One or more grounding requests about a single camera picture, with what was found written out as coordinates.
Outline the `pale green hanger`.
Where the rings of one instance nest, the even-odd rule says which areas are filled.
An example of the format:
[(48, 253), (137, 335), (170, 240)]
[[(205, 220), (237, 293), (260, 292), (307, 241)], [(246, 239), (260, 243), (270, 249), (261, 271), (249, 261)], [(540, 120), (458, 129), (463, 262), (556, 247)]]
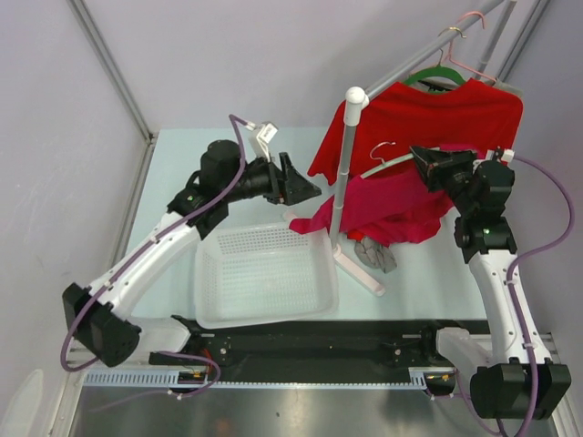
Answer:
[(376, 146), (374, 146), (369, 153), (369, 157), (373, 160), (378, 160), (380, 162), (380, 164), (375, 166), (374, 168), (371, 168), (368, 171), (362, 173), (361, 178), (362, 179), (369, 178), (369, 177), (371, 177), (379, 172), (382, 172), (388, 168), (400, 165), (406, 161), (413, 159), (412, 153), (401, 155), (401, 156), (398, 156), (398, 157), (390, 159), (390, 160), (384, 159), (382, 157), (377, 157), (374, 154), (378, 149), (380, 149), (382, 147), (393, 147), (395, 145), (396, 145), (396, 143), (394, 141), (384, 141), (384, 142), (378, 143)]

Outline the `magenta t shirt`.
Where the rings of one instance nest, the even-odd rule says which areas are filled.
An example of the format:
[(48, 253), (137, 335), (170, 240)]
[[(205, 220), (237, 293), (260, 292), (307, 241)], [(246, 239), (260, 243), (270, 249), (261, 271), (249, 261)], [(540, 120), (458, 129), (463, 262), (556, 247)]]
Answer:
[[(340, 231), (384, 246), (424, 242), (440, 230), (441, 219), (453, 202), (443, 191), (427, 189), (412, 160), (362, 179), (362, 173), (380, 164), (369, 153), (381, 142), (353, 151)], [(407, 143), (395, 143), (374, 154), (390, 160), (409, 152)]]

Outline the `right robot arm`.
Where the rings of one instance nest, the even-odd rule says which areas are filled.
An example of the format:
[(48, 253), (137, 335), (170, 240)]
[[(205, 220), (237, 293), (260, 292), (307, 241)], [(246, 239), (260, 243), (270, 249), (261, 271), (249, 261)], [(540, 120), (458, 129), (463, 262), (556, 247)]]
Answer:
[(564, 364), (555, 363), (540, 339), (521, 283), (522, 256), (504, 216), (515, 184), (510, 149), (475, 151), (411, 149), (415, 167), (431, 192), (454, 204), (455, 243), (461, 249), (486, 310), (491, 348), (462, 328), (442, 328), (422, 339), (431, 365), (450, 361), (469, 380), (470, 399), (482, 419), (549, 418), (571, 385)]

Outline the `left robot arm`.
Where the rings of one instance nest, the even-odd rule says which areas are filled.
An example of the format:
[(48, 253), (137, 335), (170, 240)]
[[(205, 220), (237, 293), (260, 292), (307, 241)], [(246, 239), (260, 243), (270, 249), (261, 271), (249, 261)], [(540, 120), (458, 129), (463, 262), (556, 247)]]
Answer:
[(74, 370), (66, 362), (72, 340), (108, 367), (126, 361), (137, 350), (142, 332), (128, 319), (136, 304), (184, 251), (197, 247), (228, 217), (230, 204), (264, 198), (273, 205), (294, 206), (321, 193), (285, 152), (278, 163), (267, 158), (248, 161), (241, 143), (211, 142), (200, 168), (140, 245), (89, 285), (71, 283), (63, 291), (67, 334), (60, 351), (62, 367)]

